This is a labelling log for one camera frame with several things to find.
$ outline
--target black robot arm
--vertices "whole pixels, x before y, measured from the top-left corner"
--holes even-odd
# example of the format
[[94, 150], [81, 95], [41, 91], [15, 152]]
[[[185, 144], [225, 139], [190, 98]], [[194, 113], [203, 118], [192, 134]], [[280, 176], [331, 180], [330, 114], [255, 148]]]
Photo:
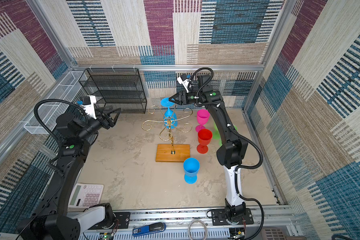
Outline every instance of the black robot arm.
[[[46, 99], [36, 104], [34, 111], [36, 118], [38, 118], [37, 110], [41, 104], [55, 101], [80, 108], [77, 104], [64, 100]], [[101, 209], [100, 211], [93, 211], [87, 217], [81, 216], [80, 219], [73, 219], [66, 216], [72, 189], [87, 159], [91, 145], [87, 139], [102, 127], [105, 129], [114, 127], [121, 113], [121, 108], [104, 107], [94, 109], [93, 112], [96, 114], [96, 118], [85, 115], [86, 122], [76, 118], [72, 113], [63, 113], [56, 119], [56, 129], [64, 138], [62, 144], [53, 132], [45, 126], [46, 130], [59, 144], [58, 155], [49, 162], [49, 166], [52, 166], [51, 168], [55, 171], [55, 174], [47, 187], [43, 199], [35, 208], [31, 217], [21, 220], [17, 226], [17, 230], [23, 239], [76, 240], [80, 233], [86, 230], [82, 229], [82, 222], [86, 227], [91, 227], [99, 221], [101, 221], [100, 226], [111, 226], [113, 224], [114, 215], [109, 203], [91, 206], [91, 208], [100, 207]]]

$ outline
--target wooden base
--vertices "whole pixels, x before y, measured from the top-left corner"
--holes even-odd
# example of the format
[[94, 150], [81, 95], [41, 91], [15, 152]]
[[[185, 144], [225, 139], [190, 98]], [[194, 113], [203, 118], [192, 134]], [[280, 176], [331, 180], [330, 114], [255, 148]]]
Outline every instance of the wooden base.
[[158, 144], [156, 162], [184, 162], [190, 157], [189, 144], [174, 144], [175, 154], [171, 154], [171, 144]]

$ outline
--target concrete floor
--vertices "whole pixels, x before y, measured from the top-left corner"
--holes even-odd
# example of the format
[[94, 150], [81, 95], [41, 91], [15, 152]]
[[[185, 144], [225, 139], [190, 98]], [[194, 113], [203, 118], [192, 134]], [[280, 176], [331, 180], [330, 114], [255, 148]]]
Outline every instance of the concrete floor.
[[[240, 109], [228, 109], [232, 122], [242, 135], [250, 138]], [[185, 116], [182, 109], [178, 118]], [[199, 154], [196, 110], [189, 118], [181, 120], [192, 124], [189, 133], [174, 130], [175, 144], [190, 144], [191, 157], [200, 162], [197, 182], [189, 185], [184, 181], [182, 163], [155, 162], [157, 144], [162, 141], [158, 134], [163, 123], [152, 123], [150, 131], [141, 128], [145, 120], [162, 119], [162, 114], [121, 114], [115, 127], [99, 131], [96, 143], [91, 147], [78, 182], [103, 184], [101, 202], [109, 202], [114, 210], [157, 209], [178, 207], [224, 206], [226, 183], [223, 167], [216, 158], [218, 140], [212, 139], [206, 154]], [[212, 132], [213, 118], [205, 125]], [[249, 146], [243, 164], [258, 162], [257, 152]], [[255, 170], [242, 170], [242, 190], [245, 197], [256, 198], [263, 205], [276, 204], [269, 182], [261, 166]]]

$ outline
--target calculator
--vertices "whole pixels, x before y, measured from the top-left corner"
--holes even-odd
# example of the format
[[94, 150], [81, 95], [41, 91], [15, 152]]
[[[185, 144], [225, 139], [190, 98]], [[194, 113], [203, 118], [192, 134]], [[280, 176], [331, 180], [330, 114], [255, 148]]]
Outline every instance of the calculator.
[[68, 207], [86, 208], [99, 204], [103, 189], [102, 184], [77, 183], [69, 197]]

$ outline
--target wine glass base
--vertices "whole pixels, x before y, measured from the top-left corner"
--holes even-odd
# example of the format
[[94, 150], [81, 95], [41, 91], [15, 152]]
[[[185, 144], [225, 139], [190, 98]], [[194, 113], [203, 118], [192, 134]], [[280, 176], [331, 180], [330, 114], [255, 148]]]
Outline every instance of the wine glass base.
[[197, 151], [201, 154], [205, 154], [208, 152], [208, 146], [203, 146], [201, 144], [197, 145]]
[[197, 175], [194, 177], [189, 177], [186, 174], [184, 174], [184, 180], [187, 184], [194, 184], [197, 181]]
[[205, 129], [205, 127], [203, 125], [197, 125], [195, 128], [196, 132], [200, 132], [201, 129]]

